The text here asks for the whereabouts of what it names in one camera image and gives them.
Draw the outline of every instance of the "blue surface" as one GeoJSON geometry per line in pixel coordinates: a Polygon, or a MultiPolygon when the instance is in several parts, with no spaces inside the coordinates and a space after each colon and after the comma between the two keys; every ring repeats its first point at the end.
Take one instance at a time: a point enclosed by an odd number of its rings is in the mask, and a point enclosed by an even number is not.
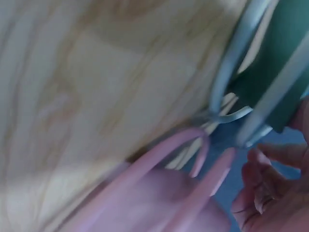
{"type": "MultiPolygon", "coordinates": [[[[228,147],[234,145],[234,137],[237,133],[240,125],[242,125],[242,120],[232,122],[229,124],[222,124],[218,127],[218,129],[211,135],[211,148],[208,154],[207,160],[203,166],[203,169],[200,175],[197,177],[201,179],[207,170],[213,165],[213,163],[217,160],[218,156],[228,147]]],[[[304,138],[302,134],[298,131],[294,131],[291,129],[286,129],[283,134],[277,134],[276,132],[271,132],[266,137],[262,139],[260,142],[268,142],[268,143],[276,143],[276,144],[285,144],[285,143],[303,143],[304,138]]],[[[236,197],[237,193],[242,189],[243,184],[241,180],[241,167],[247,161],[247,152],[248,149],[244,149],[238,152],[237,158],[233,163],[232,169],[228,174],[226,180],[218,190],[215,195],[216,200],[219,202],[221,207],[228,213],[231,218],[232,228],[231,232],[239,232],[239,228],[230,214],[230,207],[232,201],[236,197]]],[[[195,161],[195,157],[193,157],[183,168],[186,172],[188,172],[193,163],[195,161]]],[[[299,170],[285,167],[278,163],[273,163],[274,166],[285,175],[287,178],[298,178],[299,170]]]]}

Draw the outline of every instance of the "green fabric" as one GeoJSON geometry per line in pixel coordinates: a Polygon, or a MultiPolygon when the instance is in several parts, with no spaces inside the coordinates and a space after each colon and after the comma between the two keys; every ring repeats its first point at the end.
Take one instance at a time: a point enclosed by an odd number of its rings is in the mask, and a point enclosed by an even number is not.
{"type": "MultiPolygon", "coordinates": [[[[255,107],[309,29],[309,0],[280,0],[255,61],[230,84],[241,102],[255,107]]],[[[266,123],[282,132],[309,85],[309,68],[302,74],[266,123]]]]}

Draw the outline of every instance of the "hand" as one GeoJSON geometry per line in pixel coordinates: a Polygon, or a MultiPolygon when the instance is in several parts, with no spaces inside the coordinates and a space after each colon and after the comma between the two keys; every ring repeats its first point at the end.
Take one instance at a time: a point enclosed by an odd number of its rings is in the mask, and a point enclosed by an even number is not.
{"type": "Polygon", "coordinates": [[[303,101],[291,127],[303,133],[306,144],[262,144],[248,153],[242,168],[244,189],[232,204],[243,232],[309,231],[309,99],[303,101]],[[301,178],[286,179],[270,160],[300,169],[301,178]]]}

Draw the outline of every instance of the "wooden surface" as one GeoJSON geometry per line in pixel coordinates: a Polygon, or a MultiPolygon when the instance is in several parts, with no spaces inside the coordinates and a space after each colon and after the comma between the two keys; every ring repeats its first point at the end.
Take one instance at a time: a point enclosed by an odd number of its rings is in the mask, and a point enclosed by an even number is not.
{"type": "Polygon", "coordinates": [[[0,0],[0,231],[53,231],[207,104],[246,0],[0,0]]]}

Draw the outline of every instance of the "light wood panel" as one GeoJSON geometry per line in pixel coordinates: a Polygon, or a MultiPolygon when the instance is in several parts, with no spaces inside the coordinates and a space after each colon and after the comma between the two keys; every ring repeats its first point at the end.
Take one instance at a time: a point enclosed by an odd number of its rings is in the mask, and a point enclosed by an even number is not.
{"type": "Polygon", "coordinates": [[[207,104],[246,0],[0,0],[0,231],[53,231],[207,104]]]}

